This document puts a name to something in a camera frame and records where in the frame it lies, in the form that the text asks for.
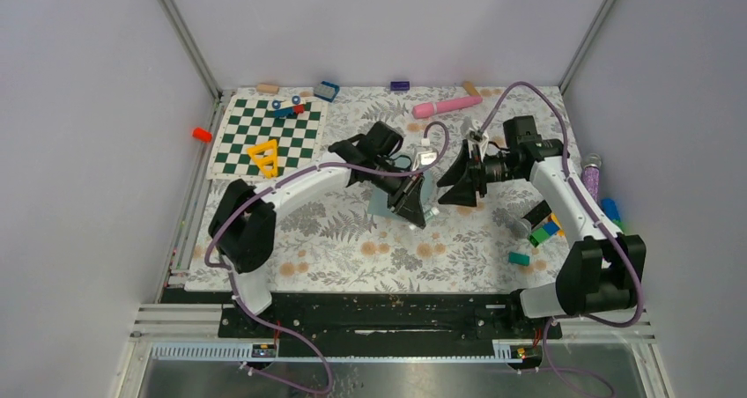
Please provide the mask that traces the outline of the teal green envelope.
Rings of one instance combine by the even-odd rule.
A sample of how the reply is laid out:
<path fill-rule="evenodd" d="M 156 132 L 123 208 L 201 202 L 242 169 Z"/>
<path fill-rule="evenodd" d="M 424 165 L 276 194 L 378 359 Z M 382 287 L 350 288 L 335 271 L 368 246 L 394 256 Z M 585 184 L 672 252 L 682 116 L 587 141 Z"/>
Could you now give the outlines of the teal green envelope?
<path fill-rule="evenodd" d="M 432 200 L 434 191 L 436 190 L 436 186 L 431 171 L 425 172 L 424 177 L 425 178 L 420 193 L 420 202 L 424 213 L 427 213 L 432 208 L 432 206 L 430 205 L 430 201 Z M 388 195 L 383 190 L 377 187 L 373 187 L 372 196 L 367 208 L 367 213 L 371 216 L 380 216 L 404 221 L 404 217 L 398 216 L 388 209 L 387 201 Z"/>

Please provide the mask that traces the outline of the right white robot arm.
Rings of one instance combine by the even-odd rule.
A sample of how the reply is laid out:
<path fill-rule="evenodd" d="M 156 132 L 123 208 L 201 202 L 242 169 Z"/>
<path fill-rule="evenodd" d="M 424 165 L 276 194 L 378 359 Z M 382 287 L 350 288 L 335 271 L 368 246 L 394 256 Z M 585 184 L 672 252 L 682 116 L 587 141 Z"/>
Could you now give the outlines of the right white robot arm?
<path fill-rule="evenodd" d="M 508 332 L 526 338 L 540 318 L 636 306 L 647 251 L 642 238 L 624 234 L 604 214 L 572 171 L 562 141 L 542 138 L 533 117 L 512 118 L 503 130 L 507 150 L 493 155 L 471 131 L 437 185 L 446 190 L 440 204 L 474 207 L 491 183 L 529 181 L 565 233 L 569 254 L 555 281 L 517 293 L 520 304 L 505 315 Z"/>

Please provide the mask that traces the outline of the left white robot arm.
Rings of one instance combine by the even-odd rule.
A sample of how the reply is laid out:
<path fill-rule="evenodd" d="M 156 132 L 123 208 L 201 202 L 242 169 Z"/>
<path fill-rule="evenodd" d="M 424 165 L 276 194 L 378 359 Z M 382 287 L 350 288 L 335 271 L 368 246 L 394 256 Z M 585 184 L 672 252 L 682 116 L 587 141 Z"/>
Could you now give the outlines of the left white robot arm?
<path fill-rule="evenodd" d="M 205 263 L 226 269 L 233 298 L 243 309 L 240 326 L 253 337 L 270 332 L 272 296 L 263 267 L 273 253 L 277 223 L 327 193 L 369 183 L 387 195 L 386 207 L 416 227 L 425 227 L 421 202 L 424 173 L 439 159 L 413 159 L 395 166 L 392 154 L 403 137 L 384 122 L 365 134 L 333 143 L 313 163 L 258 185 L 231 182 L 209 224 Z"/>

